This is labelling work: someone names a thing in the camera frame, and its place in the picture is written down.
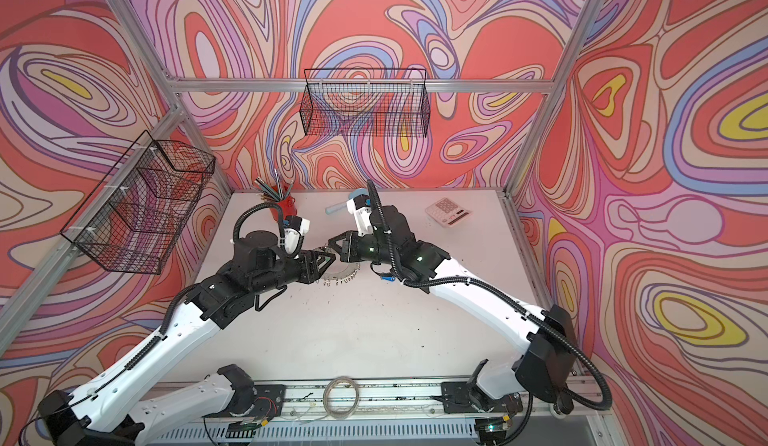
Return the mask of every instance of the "black wire mesh basket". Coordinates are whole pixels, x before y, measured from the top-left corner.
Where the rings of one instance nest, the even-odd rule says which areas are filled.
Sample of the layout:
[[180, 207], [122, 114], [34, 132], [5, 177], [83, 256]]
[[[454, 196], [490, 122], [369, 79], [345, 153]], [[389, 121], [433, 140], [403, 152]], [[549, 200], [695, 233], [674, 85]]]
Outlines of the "black wire mesh basket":
[[152, 140], [140, 154], [74, 238], [65, 232], [99, 186], [62, 229], [64, 238], [106, 271], [160, 274], [214, 173], [211, 154], [180, 141]]
[[426, 78], [426, 70], [415, 67], [305, 69], [304, 134], [426, 137]]

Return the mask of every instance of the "red pencil cup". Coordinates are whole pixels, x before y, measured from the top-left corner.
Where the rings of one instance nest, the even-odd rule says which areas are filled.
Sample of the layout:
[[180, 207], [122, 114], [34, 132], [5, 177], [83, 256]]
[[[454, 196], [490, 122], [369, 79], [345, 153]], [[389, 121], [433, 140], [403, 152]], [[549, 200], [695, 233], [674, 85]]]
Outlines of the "red pencil cup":
[[[293, 199], [293, 196], [288, 196], [284, 200], [276, 202], [276, 204], [283, 208], [283, 219], [286, 216], [296, 216], [298, 213], [296, 210], [296, 200]], [[277, 210], [270, 208], [270, 212], [272, 213], [272, 217], [275, 219], [275, 221], [277, 221]]]

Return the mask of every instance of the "psychedelic swirl pattern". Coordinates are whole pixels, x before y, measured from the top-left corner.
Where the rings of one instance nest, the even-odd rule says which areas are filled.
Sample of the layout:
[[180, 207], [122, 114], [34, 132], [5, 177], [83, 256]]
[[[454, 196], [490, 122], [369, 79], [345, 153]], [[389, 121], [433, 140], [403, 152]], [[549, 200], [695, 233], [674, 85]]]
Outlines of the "psychedelic swirl pattern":
[[[584, 0], [130, 0], [172, 76], [303, 77], [422, 67], [441, 79], [552, 77]], [[297, 189], [500, 187], [541, 100], [438, 94], [427, 138], [303, 137], [298, 94], [184, 100], [236, 190], [278, 168]]]
[[514, 200], [629, 444], [768, 444], [768, 0], [608, 0]]
[[[1, 307], [166, 106], [103, 0], [0, 0], [0, 10]], [[45, 394], [88, 381], [159, 324], [194, 278], [224, 198], [206, 189], [160, 276], [74, 261], [0, 358], [0, 444], [15, 444]], [[40, 428], [24, 442], [50, 444]]]

